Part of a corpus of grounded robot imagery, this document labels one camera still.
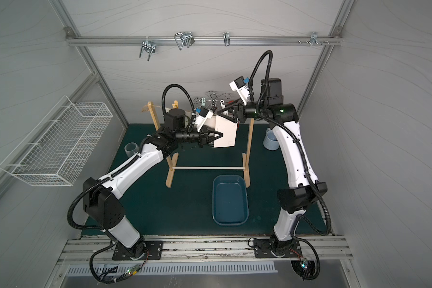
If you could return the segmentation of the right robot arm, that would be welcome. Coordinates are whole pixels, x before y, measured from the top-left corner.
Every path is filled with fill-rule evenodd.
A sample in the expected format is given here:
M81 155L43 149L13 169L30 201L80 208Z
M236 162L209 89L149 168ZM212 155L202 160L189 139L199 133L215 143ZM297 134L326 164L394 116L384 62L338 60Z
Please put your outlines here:
M253 238L248 244L272 258L285 258L295 251L297 244L306 244L314 260L297 254L299 262L294 271L303 280L314 280L320 274L319 255L309 241L297 236L296 229L300 222L305 222L319 235L331 233L331 216L323 198L328 186L318 180L311 167L302 145L295 106L283 102L281 80L270 77L272 60L273 52L265 51L249 78L241 76L231 82L232 91L240 99L219 110L217 115L234 123L243 123L248 118L269 123L282 151L289 187L277 192L281 210L273 235L269 240Z

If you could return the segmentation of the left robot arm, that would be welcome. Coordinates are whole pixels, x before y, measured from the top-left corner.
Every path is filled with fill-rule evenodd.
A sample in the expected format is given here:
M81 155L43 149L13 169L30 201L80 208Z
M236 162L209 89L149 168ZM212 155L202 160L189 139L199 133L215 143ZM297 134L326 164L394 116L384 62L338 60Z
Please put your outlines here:
M86 180L83 192L74 199L67 212L67 221L72 228L87 230L88 226L77 224L73 218L75 207L82 202L84 211L97 222L90 228L105 232L133 259L139 259L145 253L146 245L120 203L125 192L149 169L171 155L180 143L204 146L223 137L222 132L204 126L200 121L204 114L202 110L193 108L190 116L182 109L163 109L162 113L164 124L141 141L138 152L102 179Z

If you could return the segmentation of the chrome glass holder stand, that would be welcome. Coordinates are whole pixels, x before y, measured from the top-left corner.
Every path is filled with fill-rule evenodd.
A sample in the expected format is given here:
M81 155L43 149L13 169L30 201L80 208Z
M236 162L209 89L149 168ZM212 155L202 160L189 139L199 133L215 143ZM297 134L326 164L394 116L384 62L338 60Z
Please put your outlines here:
M232 101L233 95L230 92L207 91L203 97L192 99L196 107L205 106L210 110L216 111L220 108L220 100L225 103Z

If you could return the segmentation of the wooden clothespin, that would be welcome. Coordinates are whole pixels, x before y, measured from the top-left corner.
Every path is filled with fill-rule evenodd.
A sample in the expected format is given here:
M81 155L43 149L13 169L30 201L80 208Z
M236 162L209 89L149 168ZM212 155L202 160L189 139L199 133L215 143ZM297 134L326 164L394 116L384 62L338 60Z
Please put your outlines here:
M173 102L172 107L173 107L174 109L179 108L179 103L178 103L177 100L175 100L175 101Z

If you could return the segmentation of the light blue mug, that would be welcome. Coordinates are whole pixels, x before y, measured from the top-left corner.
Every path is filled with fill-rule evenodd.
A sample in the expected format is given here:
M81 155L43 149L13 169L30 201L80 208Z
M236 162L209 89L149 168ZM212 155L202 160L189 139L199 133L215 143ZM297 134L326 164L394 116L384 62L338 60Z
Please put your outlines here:
M265 149L269 151L276 151L280 147L274 132L270 128L266 129L265 137L263 140L263 146Z

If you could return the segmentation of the clear wine glass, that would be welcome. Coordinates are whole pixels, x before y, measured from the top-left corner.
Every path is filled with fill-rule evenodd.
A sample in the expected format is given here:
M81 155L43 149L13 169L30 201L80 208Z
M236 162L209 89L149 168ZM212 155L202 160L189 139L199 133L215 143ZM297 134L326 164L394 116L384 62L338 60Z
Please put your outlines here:
M124 151L126 153L126 156L128 158L130 158L139 152L139 146L138 146L138 144L136 144L134 142L130 142L130 143L125 145Z

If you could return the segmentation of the metal clamp hook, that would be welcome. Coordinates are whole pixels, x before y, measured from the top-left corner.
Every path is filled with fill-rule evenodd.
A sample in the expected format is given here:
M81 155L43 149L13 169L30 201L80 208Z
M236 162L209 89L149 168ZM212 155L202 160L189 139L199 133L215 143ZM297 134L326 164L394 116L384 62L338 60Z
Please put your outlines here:
M302 41L298 40L299 45L307 46L327 46L330 42L327 39L321 39L317 32L312 32L308 39Z
M226 47L230 46L230 34L228 32L223 33L223 41Z
M182 50L184 47L189 48L195 42L193 33L188 31L176 33L174 35L174 40L179 50Z
M143 57L147 55L147 61L150 61L152 54L154 54L156 51L156 44L149 40L149 38L146 38L145 41L142 42L139 57Z

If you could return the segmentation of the teal plastic tray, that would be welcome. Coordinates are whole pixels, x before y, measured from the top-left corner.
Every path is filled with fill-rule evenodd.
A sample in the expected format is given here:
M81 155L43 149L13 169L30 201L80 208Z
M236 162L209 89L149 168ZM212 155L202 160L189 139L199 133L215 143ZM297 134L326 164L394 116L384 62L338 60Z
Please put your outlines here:
M212 217L219 226L240 226L249 217L246 182L239 175L219 175L212 185Z

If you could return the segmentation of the aluminium crossbar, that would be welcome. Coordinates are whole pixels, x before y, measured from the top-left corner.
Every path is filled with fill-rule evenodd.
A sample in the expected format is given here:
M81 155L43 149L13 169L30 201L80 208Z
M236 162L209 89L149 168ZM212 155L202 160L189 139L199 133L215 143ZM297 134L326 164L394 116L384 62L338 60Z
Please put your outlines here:
M342 37L319 36L327 39L328 46L340 45ZM157 47L177 47L174 36L140 36L140 37L74 37L66 42L73 47L140 47L149 38ZM306 40L309 36L233 36L230 34L230 46L300 46L298 40ZM225 47L223 35L194 36L194 47Z

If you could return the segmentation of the wooden drying rack frame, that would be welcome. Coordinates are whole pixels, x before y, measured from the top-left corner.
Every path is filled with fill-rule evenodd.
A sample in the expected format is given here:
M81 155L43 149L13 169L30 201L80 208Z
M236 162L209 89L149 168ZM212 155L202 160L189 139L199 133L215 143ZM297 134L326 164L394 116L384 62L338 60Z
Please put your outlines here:
M173 183L174 175L177 170L240 170L243 172L243 179L246 187L250 186L250 153L252 148L252 139L254 131L254 118L248 120L249 128L247 134L247 149L241 154L241 158L237 158L233 151L224 152L222 147L204 146L202 149L189 149L186 154L194 151L195 157L186 158L184 164L178 163L179 153L174 152L166 157L168 163L168 175L165 185L170 188Z

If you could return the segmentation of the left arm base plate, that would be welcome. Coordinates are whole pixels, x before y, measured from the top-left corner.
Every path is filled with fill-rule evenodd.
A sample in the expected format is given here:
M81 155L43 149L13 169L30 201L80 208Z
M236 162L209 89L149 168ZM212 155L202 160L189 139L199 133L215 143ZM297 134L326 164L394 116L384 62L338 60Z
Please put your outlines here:
M120 242L117 243L113 260L160 260L162 256L163 241L142 241L140 244L127 248Z

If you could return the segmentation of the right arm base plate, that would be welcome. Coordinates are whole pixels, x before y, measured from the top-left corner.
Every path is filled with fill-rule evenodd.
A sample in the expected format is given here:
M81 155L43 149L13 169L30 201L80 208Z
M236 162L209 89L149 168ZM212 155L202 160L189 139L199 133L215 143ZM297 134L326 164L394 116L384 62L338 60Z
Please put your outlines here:
M257 259L300 258L301 246L296 240L279 241L275 236L269 239L250 238L248 246L253 249Z

